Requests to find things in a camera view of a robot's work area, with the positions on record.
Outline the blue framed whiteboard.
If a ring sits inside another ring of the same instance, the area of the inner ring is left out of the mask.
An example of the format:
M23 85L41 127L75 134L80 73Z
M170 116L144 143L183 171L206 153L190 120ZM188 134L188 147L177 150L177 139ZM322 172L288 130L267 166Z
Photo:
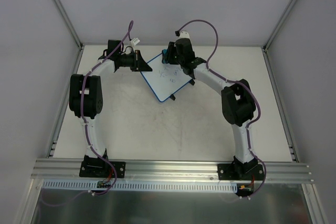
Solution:
M152 58L147 64L152 71L141 72L141 75L159 102L165 102L192 79L183 72L180 65L162 63L162 54Z

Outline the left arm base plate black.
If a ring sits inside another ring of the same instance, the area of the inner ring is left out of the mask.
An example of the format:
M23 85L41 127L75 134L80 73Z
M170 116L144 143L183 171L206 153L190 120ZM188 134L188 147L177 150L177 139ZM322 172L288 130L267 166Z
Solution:
M102 159L84 156L81 162L79 177L83 178L124 178L126 162L111 161L114 169Z

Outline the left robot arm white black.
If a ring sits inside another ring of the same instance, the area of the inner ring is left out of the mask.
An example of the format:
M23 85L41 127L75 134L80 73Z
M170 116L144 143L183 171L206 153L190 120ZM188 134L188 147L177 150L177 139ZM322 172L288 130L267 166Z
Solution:
M109 40L97 63L86 74L73 74L70 78L69 108L80 119L87 141L84 161L90 163L91 170L99 177L108 174L107 148L96 130L99 114L103 108L101 79L104 74L112 75L119 68L129 68L132 72L151 72L153 69L145 62L141 52L135 49L138 38L130 40L129 53L121 49L123 42Z

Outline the blue whiteboard eraser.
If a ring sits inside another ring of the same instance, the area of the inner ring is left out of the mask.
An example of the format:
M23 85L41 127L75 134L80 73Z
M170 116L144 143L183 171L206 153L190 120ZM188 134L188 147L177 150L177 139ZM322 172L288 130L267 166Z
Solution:
M162 63L163 64L168 64L169 61L168 61L168 50L167 49L163 49L162 50Z

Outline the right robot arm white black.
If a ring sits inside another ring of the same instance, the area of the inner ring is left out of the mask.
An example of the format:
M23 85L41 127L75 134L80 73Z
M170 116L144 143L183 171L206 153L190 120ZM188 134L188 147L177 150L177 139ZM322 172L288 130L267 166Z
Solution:
M206 84L220 95L222 114L232 126L235 141L230 171L243 180L252 176L258 159L252 150L249 126L257 106L249 83L245 79L230 81L215 73L205 59L196 57L188 38L169 42L168 48L162 51L162 63L179 65L184 74Z

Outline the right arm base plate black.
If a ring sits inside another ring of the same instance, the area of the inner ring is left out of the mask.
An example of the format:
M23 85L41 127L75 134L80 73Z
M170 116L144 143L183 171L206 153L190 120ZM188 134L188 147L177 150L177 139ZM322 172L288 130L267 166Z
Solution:
M262 181L265 178L263 166L258 164L254 167L243 169L235 163L218 164L217 173L219 180L257 180Z

